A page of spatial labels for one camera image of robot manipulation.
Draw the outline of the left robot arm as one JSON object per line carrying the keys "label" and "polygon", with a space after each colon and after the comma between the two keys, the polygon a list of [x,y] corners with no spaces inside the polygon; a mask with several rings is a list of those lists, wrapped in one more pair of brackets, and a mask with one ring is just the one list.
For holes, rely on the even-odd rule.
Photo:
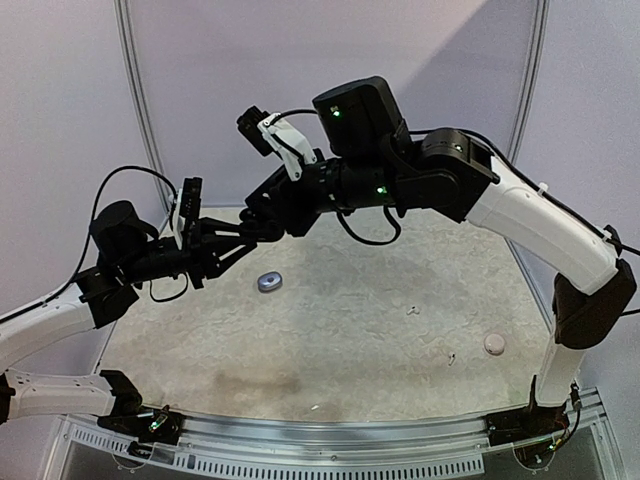
{"label": "left robot arm", "polygon": [[98,250],[94,267],[77,273],[61,292],[15,310],[1,320],[1,420],[37,415],[85,414],[112,419],[128,434],[148,426],[137,388],[119,370],[87,376],[36,375],[15,364],[60,340],[120,320],[145,282],[185,276],[196,289],[220,277],[260,242],[282,232],[253,209],[236,224],[182,209],[179,231],[161,236],[133,204],[105,207],[89,228]]}

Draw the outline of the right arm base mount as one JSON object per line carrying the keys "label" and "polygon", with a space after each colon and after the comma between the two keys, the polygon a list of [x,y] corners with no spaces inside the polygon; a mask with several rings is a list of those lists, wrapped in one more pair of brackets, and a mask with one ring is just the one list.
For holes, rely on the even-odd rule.
{"label": "right arm base mount", "polygon": [[506,445],[537,437],[575,432],[579,418],[570,421],[565,405],[539,407],[529,405],[487,414],[483,417],[491,446]]}

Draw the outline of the black earbud charging case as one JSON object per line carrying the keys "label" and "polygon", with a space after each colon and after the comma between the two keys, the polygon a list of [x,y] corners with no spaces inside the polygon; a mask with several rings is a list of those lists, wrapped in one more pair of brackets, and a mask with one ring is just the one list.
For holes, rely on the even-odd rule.
{"label": "black earbud charging case", "polygon": [[239,213],[240,234],[259,243],[273,243],[281,240],[285,231],[280,223],[268,216],[259,215],[250,209]]}

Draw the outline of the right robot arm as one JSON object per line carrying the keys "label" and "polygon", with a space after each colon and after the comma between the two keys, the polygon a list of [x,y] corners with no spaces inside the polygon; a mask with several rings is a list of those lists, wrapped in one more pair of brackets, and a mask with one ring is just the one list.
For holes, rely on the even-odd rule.
{"label": "right robot arm", "polygon": [[250,213],[302,237],[326,212],[344,220],[379,207],[396,224],[411,209],[428,209],[498,234],[555,269],[553,336],[516,421],[524,435],[539,435],[565,405],[585,353],[606,338],[636,293],[616,230],[589,223],[477,133],[411,131],[380,76],[327,90],[310,111],[322,124],[330,158],[286,112],[252,107],[238,118],[238,131],[260,154],[281,160],[247,198]]}

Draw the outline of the blue earbud charging case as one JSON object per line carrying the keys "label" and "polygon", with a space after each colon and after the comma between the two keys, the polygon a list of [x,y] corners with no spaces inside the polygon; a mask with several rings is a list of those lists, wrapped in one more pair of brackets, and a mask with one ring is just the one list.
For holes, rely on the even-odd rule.
{"label": "blue earbud charging case", "polygon": [[268,272],[257,279],[257,288],[260,293],[270,293],[278,290],[283,285],[283,277],[279,272]]}

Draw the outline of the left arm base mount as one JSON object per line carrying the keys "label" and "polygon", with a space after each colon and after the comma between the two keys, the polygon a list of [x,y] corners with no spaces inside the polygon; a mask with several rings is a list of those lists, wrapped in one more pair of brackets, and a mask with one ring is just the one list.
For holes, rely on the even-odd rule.
{"label": "left arm base mount", "polygon": [[111,413],[100,416],[97,425],[103,429],[137,439],[139,443],[177,445],[186,416],[168,405],[153,408],[144,405],[116,405]]}

